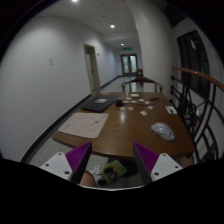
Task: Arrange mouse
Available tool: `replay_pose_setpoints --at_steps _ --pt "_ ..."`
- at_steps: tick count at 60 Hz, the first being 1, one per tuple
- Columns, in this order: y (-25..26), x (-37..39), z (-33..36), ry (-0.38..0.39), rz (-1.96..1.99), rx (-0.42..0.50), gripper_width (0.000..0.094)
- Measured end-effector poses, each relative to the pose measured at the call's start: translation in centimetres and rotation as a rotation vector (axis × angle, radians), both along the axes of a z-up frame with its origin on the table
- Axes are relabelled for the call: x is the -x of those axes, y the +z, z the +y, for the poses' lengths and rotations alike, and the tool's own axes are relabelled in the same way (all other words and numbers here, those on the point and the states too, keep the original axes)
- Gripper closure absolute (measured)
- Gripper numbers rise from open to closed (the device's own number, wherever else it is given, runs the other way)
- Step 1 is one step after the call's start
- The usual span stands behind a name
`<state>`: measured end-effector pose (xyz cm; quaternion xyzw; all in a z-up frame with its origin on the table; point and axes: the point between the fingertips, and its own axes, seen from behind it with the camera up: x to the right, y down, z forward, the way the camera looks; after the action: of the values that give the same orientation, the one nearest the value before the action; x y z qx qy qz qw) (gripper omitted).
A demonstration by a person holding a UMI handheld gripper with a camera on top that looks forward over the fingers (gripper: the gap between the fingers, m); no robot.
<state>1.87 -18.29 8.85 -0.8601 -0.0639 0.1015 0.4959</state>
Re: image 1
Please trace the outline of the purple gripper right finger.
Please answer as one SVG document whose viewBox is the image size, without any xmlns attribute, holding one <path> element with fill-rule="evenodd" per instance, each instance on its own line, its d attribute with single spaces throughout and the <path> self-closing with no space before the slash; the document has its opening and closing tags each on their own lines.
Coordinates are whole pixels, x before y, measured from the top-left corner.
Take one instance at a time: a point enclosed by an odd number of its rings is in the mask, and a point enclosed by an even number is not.
<svg viewBox="0 0 224 224">
<path fill-rule="evenodd" d="M 157 154 L 139 143 L 133 144 L 133 154 L 144 185 L 182 169 L 168 154 Z"/>
</svg>

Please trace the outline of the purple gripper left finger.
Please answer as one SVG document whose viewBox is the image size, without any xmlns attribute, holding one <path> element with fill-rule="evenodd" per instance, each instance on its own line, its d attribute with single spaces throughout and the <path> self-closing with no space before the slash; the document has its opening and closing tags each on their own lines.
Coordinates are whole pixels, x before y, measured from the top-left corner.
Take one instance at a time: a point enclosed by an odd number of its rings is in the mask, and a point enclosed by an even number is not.
<svg viewBox="0 0 224 224">
<path fill-rule="evenodd" d="M 75 184 L 79 184 L 91 153 L 92 143 L 87 142 L 67 153 L 57 152 L 41 166 L 41 169 Z"/>
</svg>

